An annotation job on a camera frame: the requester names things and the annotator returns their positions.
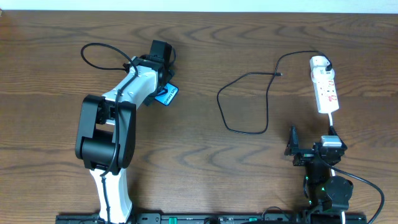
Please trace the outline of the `blue Galaxy smartphone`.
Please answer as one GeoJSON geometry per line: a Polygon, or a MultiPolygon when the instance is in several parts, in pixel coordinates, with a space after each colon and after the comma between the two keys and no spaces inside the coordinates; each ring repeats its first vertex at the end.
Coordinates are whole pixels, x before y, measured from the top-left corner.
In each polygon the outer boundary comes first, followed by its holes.
{"type": "Polygon", "coordinates": [[[168,83],[162,91],[155,97],[155,100],[159,103],[163,104],[164,106],[169,106],[173,99],[176,97],[179,89],[177,86],[168,83]]]}

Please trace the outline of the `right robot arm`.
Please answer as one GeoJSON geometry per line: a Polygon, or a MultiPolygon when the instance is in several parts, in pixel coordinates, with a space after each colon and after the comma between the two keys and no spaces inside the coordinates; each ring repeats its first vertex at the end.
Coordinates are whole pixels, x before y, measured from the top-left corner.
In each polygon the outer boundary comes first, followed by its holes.
{"type": "Polygon", "coordinates": [[[331,166],[340,162],[347,150],[346,145],[336,134],[334,127],[329,133],[315,142],[311,149],[299,146],[295,126],[290,127],[289,140],[284,154],[293,156],[294,166],[305,168],[303,191],[310,207],[297,218],[303,223],[345,223],[343,214],[349,209],[353,193],[353,183],[332,174],[331,166]]]}

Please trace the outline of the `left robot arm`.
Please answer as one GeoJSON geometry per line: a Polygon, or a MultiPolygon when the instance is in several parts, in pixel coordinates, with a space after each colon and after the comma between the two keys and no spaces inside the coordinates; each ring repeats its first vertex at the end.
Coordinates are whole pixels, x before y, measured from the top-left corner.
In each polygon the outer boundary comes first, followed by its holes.
{"type": "Polygon", "coordinates": [[[137,109],[175,96],[178,90],[169,83],[172,65],[161,53],[133,57],[127,75],[112,90],[83,100],[75,154],[95,181],[102,222],[126,223],[131,216],[126,169],[136,145],[137,109]]]}

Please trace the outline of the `white charger plug adapter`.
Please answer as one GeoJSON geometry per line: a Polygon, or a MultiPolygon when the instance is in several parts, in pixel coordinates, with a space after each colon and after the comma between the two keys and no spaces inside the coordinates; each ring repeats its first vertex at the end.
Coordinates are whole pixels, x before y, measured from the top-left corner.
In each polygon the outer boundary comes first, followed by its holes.
{"type": "Polygon", "coordinates": [[[314,56],[310,59],[310,69],[315,76],[334,74],[331,63],[324,56],[314,56]]]}

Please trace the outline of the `white power strip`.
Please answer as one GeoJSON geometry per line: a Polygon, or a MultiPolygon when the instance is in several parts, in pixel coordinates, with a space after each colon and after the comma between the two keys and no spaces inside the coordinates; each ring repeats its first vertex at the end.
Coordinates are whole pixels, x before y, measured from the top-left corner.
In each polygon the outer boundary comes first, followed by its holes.
{"type": "Polygon", "coordinates": [[[311,71],[317,109],[321,114],[332,113],[340,107],[334,77],[334,70],[326,71],[323,67],[315,67],[311,71]]]}

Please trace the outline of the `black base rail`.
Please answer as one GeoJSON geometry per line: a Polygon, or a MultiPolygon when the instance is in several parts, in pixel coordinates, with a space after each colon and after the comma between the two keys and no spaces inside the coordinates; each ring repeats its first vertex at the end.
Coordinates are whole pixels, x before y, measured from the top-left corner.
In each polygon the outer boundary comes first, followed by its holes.
{"type": "MultiPolygon", "coordinates": [[[[72,224],[72,223],[106,223],[98,214],[94,215],[57,215],[56,224],[72,224]]],[[[342,223],[339,215],[312,215],[310,222],[296,214],[267,213],[263,216],[250,215],[179,215],[159,213],[138,213],[127,219],[126,223],[133,224],[238,224],[238,223],[342,223]]],[[[364,215],[345,215],[345,223],[367,223],[364,215]]]]}

